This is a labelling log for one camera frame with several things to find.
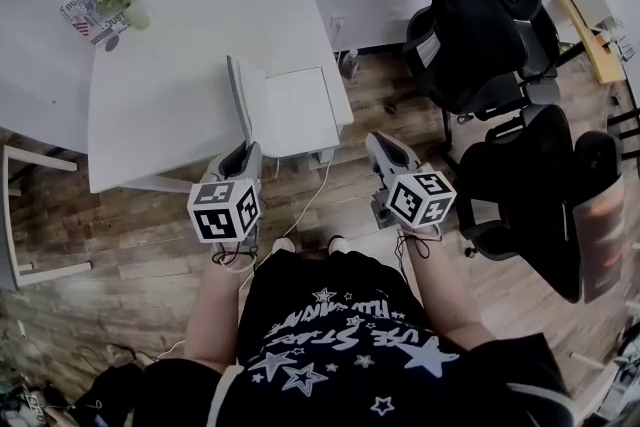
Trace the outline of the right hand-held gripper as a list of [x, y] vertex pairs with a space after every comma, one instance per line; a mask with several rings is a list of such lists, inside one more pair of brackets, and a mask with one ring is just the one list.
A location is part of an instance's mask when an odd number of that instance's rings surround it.
[[369, 133], [365, 146], [383, 186], [371, 202], [380, 229], [394, 224], [421, 229], [446, 218], [457, 193], [442, 172], [419, 170], [421, 162], [413, 149], [388, 134]]

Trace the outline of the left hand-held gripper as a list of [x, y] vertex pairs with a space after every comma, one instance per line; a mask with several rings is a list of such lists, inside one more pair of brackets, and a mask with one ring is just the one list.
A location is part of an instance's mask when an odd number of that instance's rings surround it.
[[[262, 159], [257, 141], [249, 148], [243, 142], [215, 157], [201, 183], [191, 187], [187, 210], [201, 243], [242, 243], [254, 236], [261, 217], [257, 189], [261, 188]], [[245, 168], [249, 179], [227, 180], [240, 176]]]

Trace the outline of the white laptop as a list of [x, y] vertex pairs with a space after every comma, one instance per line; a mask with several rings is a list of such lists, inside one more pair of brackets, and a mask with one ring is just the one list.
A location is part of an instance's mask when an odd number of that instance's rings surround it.
[[339, 133], [321, 68], [267, 76], [229, 55], [227, 68], [245, 141], [262, 154], [285, 158], [339, 145]]

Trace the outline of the person's left forearm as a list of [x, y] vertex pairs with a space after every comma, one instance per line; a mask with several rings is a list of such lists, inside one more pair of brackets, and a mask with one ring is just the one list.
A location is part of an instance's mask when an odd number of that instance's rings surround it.
[[220, 374], [236, 364], [240, 274], [209, 260], [187, 323], [186, 359]]

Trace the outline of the person's right forearm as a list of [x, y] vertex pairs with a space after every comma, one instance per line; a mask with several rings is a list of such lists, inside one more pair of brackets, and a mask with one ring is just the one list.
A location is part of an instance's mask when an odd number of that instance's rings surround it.
[[480, 311], [451, 263], [432, 227], [399, 235], [408, 250], [416, 284], [433, 329], [460, 347], [471, 350], [495, 340]]

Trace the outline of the black mesh office chair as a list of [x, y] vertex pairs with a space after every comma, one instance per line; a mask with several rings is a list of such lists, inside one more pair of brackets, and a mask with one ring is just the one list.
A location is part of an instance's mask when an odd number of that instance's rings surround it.
[[464, 123], [517, 111], [526, 125], [560, 99], [559, 38], [542, 0], [431, 0], [410, 19], [403, 55], [412, 93], [442, 111], [436, 151], [447, 163], [451, 116]]
[[564, 111], [546, 106], [465, 151], [454, 182], [460, 232], [484, 257], [519, 256], [566, 301], [584, 302], [573, 209], [623, 177], [621, 155], [607, 132], [572, 138]]

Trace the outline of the black star-print T-shirt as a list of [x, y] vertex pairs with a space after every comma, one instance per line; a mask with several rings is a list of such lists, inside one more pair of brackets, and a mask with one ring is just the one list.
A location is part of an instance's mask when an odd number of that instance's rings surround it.
[[132, 427], [574, 427], [545, 338], [466, 348], [394, 269], [358, 252], [279, 251], [256, 272], [236, 365], [144, 374]]

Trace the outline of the printed decorative box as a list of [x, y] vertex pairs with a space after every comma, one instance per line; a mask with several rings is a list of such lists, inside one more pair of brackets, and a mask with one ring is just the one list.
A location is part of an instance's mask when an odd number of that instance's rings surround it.
[[81, 0], [69, 0], [60, 7], [60, 14], [93, 46], [107, 41], [131, 27], [122, 10], [89, 9]]

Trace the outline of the shiny plastic chair cover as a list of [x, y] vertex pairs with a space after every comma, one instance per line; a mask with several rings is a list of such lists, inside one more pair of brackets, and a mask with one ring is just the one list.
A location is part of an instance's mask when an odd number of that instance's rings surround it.
[[609, 292], [620, 280], [626, 254], [624, 180], [573, 209], [578, 241], [584, 302]]

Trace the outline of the dark table with white legs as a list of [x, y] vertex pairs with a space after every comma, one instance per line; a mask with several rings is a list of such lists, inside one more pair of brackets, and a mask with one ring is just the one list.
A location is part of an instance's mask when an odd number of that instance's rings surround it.
[[71, 173], [77, 171], [77, 164], [71, 161], [33, 153], [8, 145], [0, 147], [0, 289], [15, 292], [22, 287], [92, 270], [93, 266], [90, 261], [45, 271], [36, 271], [33, 266], [21, 266], [19, 264], [11, 222], [10, 160]]

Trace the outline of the light wooden desk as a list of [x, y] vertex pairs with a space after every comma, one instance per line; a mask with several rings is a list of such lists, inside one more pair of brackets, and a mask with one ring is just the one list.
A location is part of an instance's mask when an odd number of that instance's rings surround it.
[[597, 81], [601, 85], [625, 81], [627, 76], [620, 58], [613, 50], [613, 44], [605, 45], [604, 39], [600, 35], [593, 33], [593, 30], [584, 22], [572, 0], [556, 1], [568, 16], [580, 38], [578, 43], [560, 54], [556, 65], [561, 67], [585, 54], [593, 67]]

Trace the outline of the black bag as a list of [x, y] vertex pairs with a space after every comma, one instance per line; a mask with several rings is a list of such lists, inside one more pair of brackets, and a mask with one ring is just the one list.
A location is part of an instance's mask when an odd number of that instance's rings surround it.
[[109, 367], [77, 402], [81, 427], [124, 427], [140, 396], [143, 370], [130, 363]]

